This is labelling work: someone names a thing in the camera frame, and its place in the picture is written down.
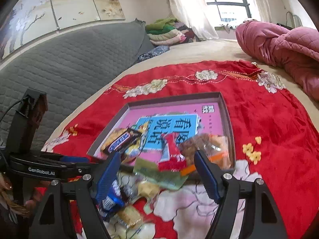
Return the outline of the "person's hand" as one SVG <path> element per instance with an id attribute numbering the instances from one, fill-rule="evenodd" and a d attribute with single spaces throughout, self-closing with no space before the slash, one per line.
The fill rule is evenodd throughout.
<path id="1" fill-rule="evenodd" d="M 37 204 L 42 199 L 42 194 L 38 191 L 35 191 L 30 200 L 26 201 L 25 205 L 19 205 L 14 200 L 10 198 L 7 191 L 12 190 L 12 185 L 9 179 L 4 176 L 2 173 L 0 174 L 1 179 L 1 198 L 4 202 L 9 206 L 9 209 L 12 210 L 15 214 L 21 216 L 29 216 L 31 211 L 35 209 Z"/>

